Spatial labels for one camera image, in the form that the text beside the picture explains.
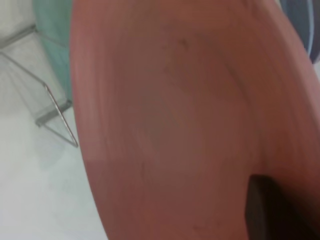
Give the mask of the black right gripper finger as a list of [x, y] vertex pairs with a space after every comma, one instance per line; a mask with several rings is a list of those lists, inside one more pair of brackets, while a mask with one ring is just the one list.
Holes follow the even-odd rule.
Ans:
[[271, 177], [249, 177], [245, 223], [250, 240], [318, 240], [314, 229]]

